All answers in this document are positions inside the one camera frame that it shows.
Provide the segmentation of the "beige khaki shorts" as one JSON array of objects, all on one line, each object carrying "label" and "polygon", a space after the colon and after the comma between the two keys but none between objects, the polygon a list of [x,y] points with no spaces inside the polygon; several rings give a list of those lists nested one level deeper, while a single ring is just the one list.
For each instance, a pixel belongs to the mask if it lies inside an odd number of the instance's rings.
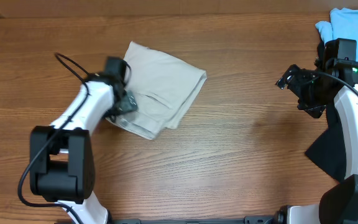
[{"label": "beige khaki shorts", "polygon": [[207,79],[206,71],[179,58],[131,42],[124,56],[131,66],[126,90],[138,110],[107,120],[148,140],[176,129]]}]

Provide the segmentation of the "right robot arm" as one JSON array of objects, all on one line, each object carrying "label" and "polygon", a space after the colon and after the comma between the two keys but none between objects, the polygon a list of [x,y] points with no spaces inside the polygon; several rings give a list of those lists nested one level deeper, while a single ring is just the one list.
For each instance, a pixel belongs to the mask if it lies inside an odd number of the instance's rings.
[{"label": "right robot arm", "polygon": [[293,64],[276,82],[298,97],[299,110],[313,118],[326,114],[328,128],[308,148],[321,169],[341,163],[339,183],[319,203],[284,206],[272,223],[358,223],[358,62],[357,42],[338,38],[318,47],[316,70]]}]

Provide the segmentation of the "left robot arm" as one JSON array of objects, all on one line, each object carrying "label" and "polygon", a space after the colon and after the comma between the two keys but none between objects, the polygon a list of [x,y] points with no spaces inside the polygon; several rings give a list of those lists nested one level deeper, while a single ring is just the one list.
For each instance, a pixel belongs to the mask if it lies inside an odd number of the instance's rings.
[{"label": "left robot arm", "polygon": [[29,179],[34,195],[45,199],[43,207],[60,207],[73,223],[112,223],[93,189],[94,157],[91,135],[102,119],[138,109],[134,95],[126,89],[130,65],[119,57],[108,57],[104,70],[86,73],[81,87],[65,112],[48,126],[36,126],[30,134],[30,162],[18,184],[20,201],[30,207],[22,193]]}]

